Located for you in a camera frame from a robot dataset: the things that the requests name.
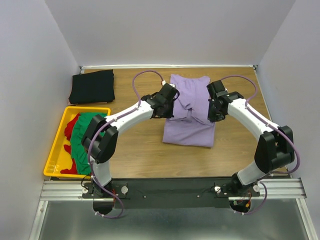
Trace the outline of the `purple t shirt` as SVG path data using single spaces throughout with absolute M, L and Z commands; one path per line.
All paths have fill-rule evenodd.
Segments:
M 178 74 L 170 76 L 170 82 L 179 91 L 174 102 L 173 117 L 166 119 L 162 142 L 181 146 L 212 148 L 215 124 L 208 120 L 208 76 L 186 78 Z

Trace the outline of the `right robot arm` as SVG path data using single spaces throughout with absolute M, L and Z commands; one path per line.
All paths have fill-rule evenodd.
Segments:
M 234 173 L 221 190 L 241 196 L 258 180 L 272 171 L 290 164 L 295 159 L 293 131 L 288 126 L 280 127 L 269 121 L 238 92 L 226 90 L 210 93 L 208 120 L 219 122 L 227 115 L 238 120 L 257 140 L 253 161 Z

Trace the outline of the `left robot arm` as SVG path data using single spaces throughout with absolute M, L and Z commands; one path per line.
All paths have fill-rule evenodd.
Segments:
M 174 84 L 164 83 L 160 91 L 143 96 L 133 106 L 113 115 L 95 115 L 81 144 L 87 152 L 93 191 L 101 198 L 111 193 L 112 175 L 109 160 L 116 151 L 118 137 L 135 125 L 149 119 L 173 117 L 174 102 L 180 92 Z

